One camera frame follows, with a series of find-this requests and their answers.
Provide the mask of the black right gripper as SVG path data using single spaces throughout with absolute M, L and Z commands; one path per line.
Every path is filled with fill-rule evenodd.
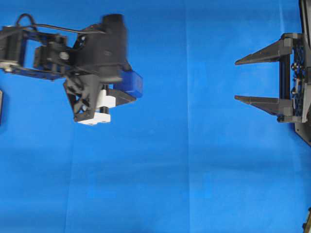
M 243 57 L 235 65 L 279 61 L 280 98 L 235 96 L 245 104 L 293 123 L 295 132 L 311 144 L 311 50 L 301 33 L 285 33 L 280 40 Z

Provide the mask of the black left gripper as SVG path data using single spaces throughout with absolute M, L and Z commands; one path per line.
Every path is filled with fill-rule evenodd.
M 101 23 L 79 34 L 73 71 L 64 82 L 74 121 L 110 121 L 110 108 L 137 100 L 113 88 L 122 81 L 122 71 L 131 71 L 126 47 L 127 30 L 121 14 L 103 16 Z

